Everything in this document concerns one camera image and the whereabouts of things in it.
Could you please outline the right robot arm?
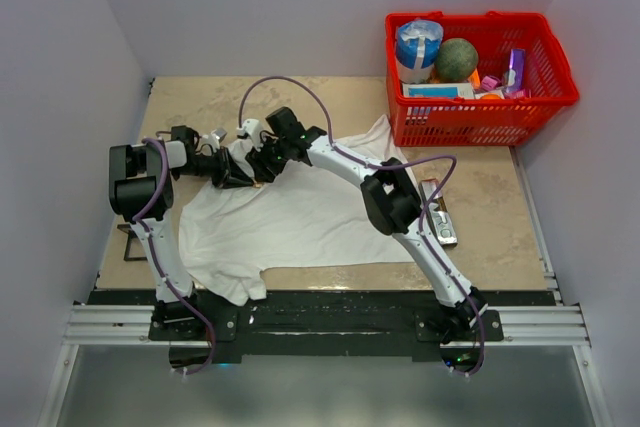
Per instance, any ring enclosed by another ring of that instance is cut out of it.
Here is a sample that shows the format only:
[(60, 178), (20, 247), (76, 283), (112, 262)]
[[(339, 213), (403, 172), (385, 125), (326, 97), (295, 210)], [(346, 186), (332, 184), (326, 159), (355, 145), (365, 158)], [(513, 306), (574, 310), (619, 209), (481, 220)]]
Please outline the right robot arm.
[(297, 161), (357, 187), (372, 226), (396, 240), (430, 282), (447, 312), (448, 333), (466, 340), (480, 329), (487, 302), (428, 231), (425, 207), (404, 163), (370, 159), (335, 143), (325, 130), (303, 127), (288, 107), (274, 111), (266, 121), (270, 133), (256, 119), (236, 128), (238, 137), (252, 144), (246, 160), (260, 182), (273, 181), (287, 162)]

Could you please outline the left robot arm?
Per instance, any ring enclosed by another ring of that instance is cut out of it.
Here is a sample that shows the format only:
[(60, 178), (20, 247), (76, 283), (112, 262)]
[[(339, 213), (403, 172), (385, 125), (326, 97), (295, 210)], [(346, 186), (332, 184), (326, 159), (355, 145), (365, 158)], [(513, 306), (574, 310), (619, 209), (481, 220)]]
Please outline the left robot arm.
[(253, 180), (220, 145), (226, 133), (201, 135), (175, 126), (169, 138), (109, 149), (109, 202), (141, 242), (155, 282), (156, 299), (172, 303), (194, 295), (194, 281), (180, 257), (171, 209), (172, 182), (207, 178), (216, 188), (250, 187)]

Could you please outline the white t-shirt garment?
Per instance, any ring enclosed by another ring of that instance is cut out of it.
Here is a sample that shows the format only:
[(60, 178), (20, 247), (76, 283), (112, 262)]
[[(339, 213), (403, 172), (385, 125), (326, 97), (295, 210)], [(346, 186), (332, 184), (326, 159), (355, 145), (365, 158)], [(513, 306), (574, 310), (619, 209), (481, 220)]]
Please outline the white t-shirt garment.
[(205, 184), (182, 209), (178, 243), (189, 274), (239, 306), (265, 298), (267, 269), (411, 259), (371, 225), (359, 188), (298, 162), (259, 188)]

